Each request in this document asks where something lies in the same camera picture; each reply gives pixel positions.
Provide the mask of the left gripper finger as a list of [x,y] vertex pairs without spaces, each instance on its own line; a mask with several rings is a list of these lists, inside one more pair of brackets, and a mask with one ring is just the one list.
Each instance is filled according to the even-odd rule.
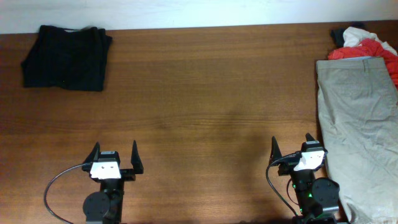
[[132,145],[131,164],[132,164],[135,174],[143,174],[144,173],[144,166],[143,166],[141,158],[139,156],[136,140],[133,141],[133,145]]
[[92,151],[88,154],[86,159],[83,161],[84,164],[91,164],[98,159],[98,154],[100,153],[100,143],[96,142]]

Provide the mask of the khaki beige trousers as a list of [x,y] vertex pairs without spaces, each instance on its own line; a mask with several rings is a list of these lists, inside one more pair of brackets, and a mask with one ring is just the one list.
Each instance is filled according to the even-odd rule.
[[397,223],[397,89],[382,58],[319,60],[328,176],[350,223]]

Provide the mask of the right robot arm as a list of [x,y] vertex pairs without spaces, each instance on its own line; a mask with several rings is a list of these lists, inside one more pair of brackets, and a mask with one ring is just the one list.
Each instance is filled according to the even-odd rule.
[[[286,206],[293,212],[294,223],[336,223],[335,213],[339,210],[340,185],[327,178],[316,178],[315,173],[325,165],[328,151],[311,134],[305,135],[301,150],[283,156],[276,137],[271,139],[271,154],[266,169],[266,179]],[[271,167],[278,168],[278,175],[288,175],[287,185],[294,188],[300,211],[295,209],[276,190],[269,177]]]

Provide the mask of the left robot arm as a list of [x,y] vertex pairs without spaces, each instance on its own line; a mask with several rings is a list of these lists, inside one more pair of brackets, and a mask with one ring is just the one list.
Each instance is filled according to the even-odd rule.
[[83,161],[82,170],[100,184],[100,190],[89,194],[83,202],[83,213],[87,223],[121,223],[124,184],[135,181],[136,175],[144,173],[137,142],[133,142],[129,169],[120,168],[117,151],[101,151],[97,142]]

